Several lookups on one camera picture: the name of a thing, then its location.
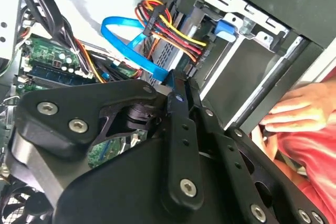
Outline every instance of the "finger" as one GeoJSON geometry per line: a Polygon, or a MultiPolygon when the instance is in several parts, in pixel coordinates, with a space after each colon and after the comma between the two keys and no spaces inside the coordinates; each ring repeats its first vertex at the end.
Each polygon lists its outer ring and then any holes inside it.
{"type": "Polygon", "coordinates": [[[276,135],[268,138],[266,150],[268,157],[273,161],[278,152],[278,137],[276,135]]]}
{"type": "Polygon", "coordinates": [[[256,126],[256,127],[252,130],[252,132],[251,132],[251,136],[252,136],[252,140],[253,140],[253,142],[254,142],[254,141],[262,141],[262,139],[263,139],[263,135],[262,135],[262,133],[261,133],[261,131],[260,131],[260,127],[259,127],[259,126],[256,126]]]}
{"type": "Polygon", "coordinates": [[[304,97],[295,97],[289,100],[279,102],[271,109],[270,114],[276,114],[285,111],[297,110],[310,105],[310,101],[304,97]]]}
{"type": "Polygon", "coordinates": [[[255,127],[252,130],[251,136],[252,136],[252,141],[255,143],[255,145],[257,145],[259,149],[261,149],[266,154],[266,146],[265,146],[263,135],[260,131],[259,126],[255,127]]]}
{"type": "Polygon", "coordinates": [[[320,123],[311,119],[306,119],[287,123],[270,123],[265,126],[265,129],[272,132],[302,132],[318,131],[324,127],[324,123],[320,123]]]}
{"type": "Polygon", "coordinates": [[[291,98],[300,97],[300,96],[302,96],[302,93],[301,93],[300,89],[291,90],[291,91],[287,92],[287,93],[280,99],[280,102],[281,102],[281,101],[284,101],[284,100],[291,99],[291,98]]]}
{"type": "Polygon", "coordinates": [[[264,119],[261,121],[261,124],[266,125],[269,123],[287,123],[305,119],[319,120],[321,119],[321,113],[314,107],[307,106],[297,110],[269,114],[264,117],[264,119]]]}

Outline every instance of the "hand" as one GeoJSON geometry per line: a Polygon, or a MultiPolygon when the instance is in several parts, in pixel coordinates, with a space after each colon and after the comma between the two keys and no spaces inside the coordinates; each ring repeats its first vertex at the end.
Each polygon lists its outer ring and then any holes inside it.
{"type": "Polygon", "coordinates": [[[274,161],[275,155],[278,151],[278,138],[273,135],[267,138],[267,144],[263,140],[263,135],[261,134],[260,127],[257,126],[252,131],[252,141],[272,160],[274,161]]]}
{"type": "Polygon", "coordinates": [[[320,130],[327,125],[335,108],[332,96],[327,83],[313,83],[289,91],[261,124],[273,132],[320,130]]]}

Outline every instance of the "fan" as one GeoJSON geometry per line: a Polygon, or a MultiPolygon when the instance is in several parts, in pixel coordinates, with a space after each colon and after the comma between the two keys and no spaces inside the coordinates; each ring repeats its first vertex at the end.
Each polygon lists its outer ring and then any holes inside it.
{"type": "Polygon", "coordinates": [[[2,217],[6,219],[13,212],[21,207],[24,208],[20,217],[11,224],[47,224],[52,214],[52,206],[46,198],[45,194],[34,191],[31,187],[20,185],[11,185],[6,190],[6,195],[1,198],[2,217]],[[25,194],[29,197],[25,199],[21,195],[25,194]],[[8,204],[9,199],[14,197],[19,203],[8,204]]]}

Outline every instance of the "wire bundle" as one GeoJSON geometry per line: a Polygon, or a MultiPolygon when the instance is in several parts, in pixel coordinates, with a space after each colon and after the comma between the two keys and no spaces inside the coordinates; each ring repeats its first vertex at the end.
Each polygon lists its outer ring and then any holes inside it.
{"type": "MultiPolygon", "coordinates": [[[[129,79],[118,69],[110,67],[109,64],[112,61],[108,60],[108,56],[97,56],[99,53],[86,50],[83,44],[74,37],[69,21],[61,14],[54,0],[36,1],[25,0],[27,6],[21,10],[21,21],[23,21],[25,13],[30,11],[34,21],[40,23],[55,42],[77,55],[81,71],[84,74],[93,73],[95,78],[101,83],[129,79]]],[[[30,29],[23,31],[20,35],[20,40],[26,38],[29,32],[30,29]]],[[[138,71],[136,69],[133,70],[135,78],[138,76],[138,71]]]]}
{"type": "MultiPolygon", "coordinates": [[[[149,22],[154,8],[161,5],[163,5],[163,3],[159,0],[144,0],[138,3],[135,8],[135,15],[143,27],[146,27],[149,22]]],[[[182,50],[193,62],[196,62],[197,58],[202,54],[202,50],[206,46],[206,43],[192,39],[183,34],[173,26],[172,22],[172,16],[168,9],[165,8],[164,12],[159,15],[158,20],[155,22],[155,29],[152,32],[155,41],[146,57],[150,58],[159,40],[162,39],[182,50]]]]}
{"type": "Polygon", "coordinates": [[[37,22],[52,36],[53,40],[61,46],[70,49],[78,56],[81,70],[89,74],[90,69],[85,51],[80,48],[72,33],[69,21],[60,13],[54,0],[25,0],[27,8],[37,22]]]}

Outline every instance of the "screw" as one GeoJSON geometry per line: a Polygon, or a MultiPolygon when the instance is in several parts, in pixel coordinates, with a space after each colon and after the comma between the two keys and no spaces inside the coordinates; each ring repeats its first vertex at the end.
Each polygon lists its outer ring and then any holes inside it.
{"type": "Polygon", "coordinates": [[[318,222],[319,224],[324,224],[322,218],[321,218],[317,213],[315,213],[314,211],[311,212],[311,213],[313,214],[315,220],[317,220],[317,222],[318,222]]]}
{"type": "Polygon", "coordinates": [[[58,112],[58,107],[51,102],[41,102],[37,105],[37,110],[44,115],[55,115],[58,112]]]}
{"type": "Polygon", "coordinates": [[[143,89],[144,89],[144,91],[146,91],[148,93],[152,93],[153,92],[152,89],[150,87],[147,87],[147,86],[143,87],[143,89]]]}
{"type": "Polygon", "coordinates": [[[252,204],[251,212],[253,216],[256,217],[257,220],[259,220],[262,223],[266,222],[266,215],[258,205],[252,204]]]}
{"type": "Polygon", "coordinates": [[[205,112],[209,115],[209,116],[214,116],[214,113],[209,110],[209,109],[206,109],[205,112]]]}
{"type": "Polygon", "coordinates": [[[243,136],[243,134],[239,130],[237,130],[237,129],[235,129],[235,133],[236,133],[237,136],[240,136],[240,137],[243,136]]]}
{"type": "Polygon", "coordinates": [[[301,218],[306,222],[306,223],[311,223],[311,219],[308,216],[308,214],[303,211],[302,209],[299,209],[299,215],[301,216],[301,218]]]}
{"type": "Polygon", "coordinates": [[[183,102],[183,98],[182,98],[179,94],[177,94],[175,97],[176,97],[176,99],[178,99],[180,102],[183,102]]]}
{"type": "Polygon", "coordinates": [[[25,41],[25,44],[26,44],[27,46],[30,46],[31,43],[32,43],[32,41],[31,41],[30,39],[28,39],[28,40],[25,41]]]}
{"type": "Polygon", "coordinates": [[[69,128],[76,133],[84,133],[88,130],[88,124],[81,119],[73,119],[69,122],[69,128]]]}
{"type": "Polygon", "coordinates": [[[196,186],[189,179],[184,178],[183,180],[181,180],[180,188],[186,196],[191,197],[191,198],[196,196],[196,193],[197,193],[196,186]]]}

